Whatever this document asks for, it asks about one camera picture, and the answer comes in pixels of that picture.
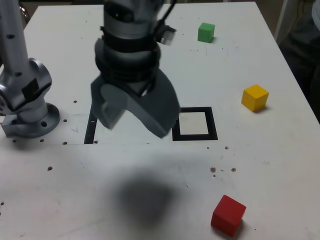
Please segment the table surface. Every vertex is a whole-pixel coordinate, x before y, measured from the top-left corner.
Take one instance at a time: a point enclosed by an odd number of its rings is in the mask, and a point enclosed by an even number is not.
[[[202,22],[213,43],[197,41]],[[223,195],[247,207],[238,239],[320,238],[319,124],[255,3],[178,4],[167,19],[160,68],[182,107],[212,107],[212,141],[158,139],[127,112],[83,144],[102,23],[101,5],[42,6],[25,29],[61,121],[15,143],[1,131],[0,239],[226,239],[210,227]],[[260,113],[241,104],[254,84],[270,92]]]

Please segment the metal robot arm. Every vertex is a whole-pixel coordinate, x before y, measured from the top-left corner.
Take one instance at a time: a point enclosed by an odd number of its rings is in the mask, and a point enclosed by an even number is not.
[[[36,138],[60,121],[58,109],[44,100],[52,80],[46,67],[28,59],[18,0],[0,0],[0,112],[5,134]]]
[[[110,0],[104,4],[103,37],[95,44],[101,74],[91,84],[93,113],[112,129],[124,110],[162,138],[176,122],[175,90],[159,69],[160,41],[175,30],[165,25],[176,0],[157,21],[163,0]]]
[[[111,0],[104,4],[102,38],[95,44],[100,75],[91,84],[92,109],[112,129],[125,110],[162,138],[178,117],[176,93],[159,69],[156,42],[175,30],[157,14],[163,0]],[[35,138],[52,131],[60,121],[58,109],[44,101],[52,80],[45,66],[28,59],[18,0],[0,0],[0,113],[7,136]]]

